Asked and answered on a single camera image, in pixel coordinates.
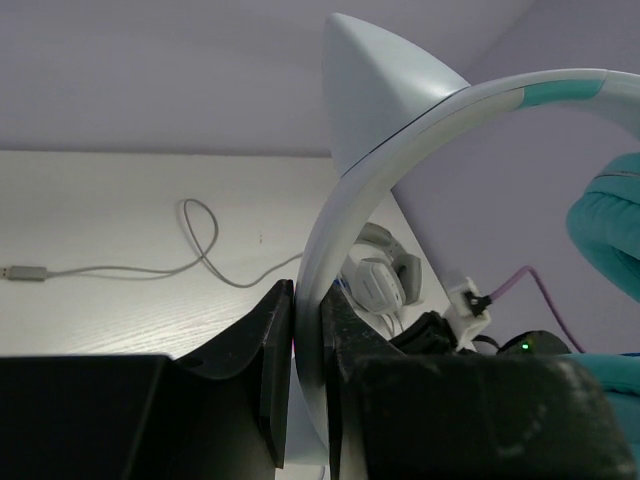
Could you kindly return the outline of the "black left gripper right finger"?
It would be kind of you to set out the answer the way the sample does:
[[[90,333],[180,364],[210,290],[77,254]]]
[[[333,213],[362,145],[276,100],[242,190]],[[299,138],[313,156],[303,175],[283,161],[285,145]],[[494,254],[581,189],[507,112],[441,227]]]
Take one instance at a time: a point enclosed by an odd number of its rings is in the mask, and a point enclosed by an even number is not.
[[[321,304],[335,479],[631,479],[596,378],[566,356],[408,355]]]

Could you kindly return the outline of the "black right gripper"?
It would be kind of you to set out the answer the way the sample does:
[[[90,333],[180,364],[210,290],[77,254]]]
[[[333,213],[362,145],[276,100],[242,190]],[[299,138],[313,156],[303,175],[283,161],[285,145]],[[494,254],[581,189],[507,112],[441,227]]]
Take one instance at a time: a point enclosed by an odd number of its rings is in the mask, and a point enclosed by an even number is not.
[[[473,355],[475,343],[490,345],[498,356],[565,355],[570,348],[556,335],[545,330],[527,331],[501,345],[479,334],[469,347],[462,347],[448,320],[431,311],[422,314],[409,328],[393,337],[390,343],[407,355]]]

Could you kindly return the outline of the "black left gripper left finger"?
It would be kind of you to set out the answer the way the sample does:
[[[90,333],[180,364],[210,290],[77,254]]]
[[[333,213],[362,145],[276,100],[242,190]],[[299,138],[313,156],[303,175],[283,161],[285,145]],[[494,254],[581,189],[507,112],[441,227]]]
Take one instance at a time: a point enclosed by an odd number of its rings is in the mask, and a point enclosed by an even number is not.
[[[5,479],[271,479],[284,465],[294,292],[188,354],[5,357]]]

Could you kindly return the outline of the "teal white cat-ear headphones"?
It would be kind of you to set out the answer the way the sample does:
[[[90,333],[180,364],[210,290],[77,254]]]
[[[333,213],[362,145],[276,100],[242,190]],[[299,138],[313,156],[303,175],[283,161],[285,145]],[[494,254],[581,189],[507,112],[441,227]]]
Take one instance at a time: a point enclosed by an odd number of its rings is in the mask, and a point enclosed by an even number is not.
[[[307,411],[326,440],[320,304],[386,193],[444,144],[520,108],[573,104],[637,134],[639,78],[605,69],[560,69],[474,86],[413,43],[335,13],[324,27],[322,86],[340,179],[302,257],[294,342]]]

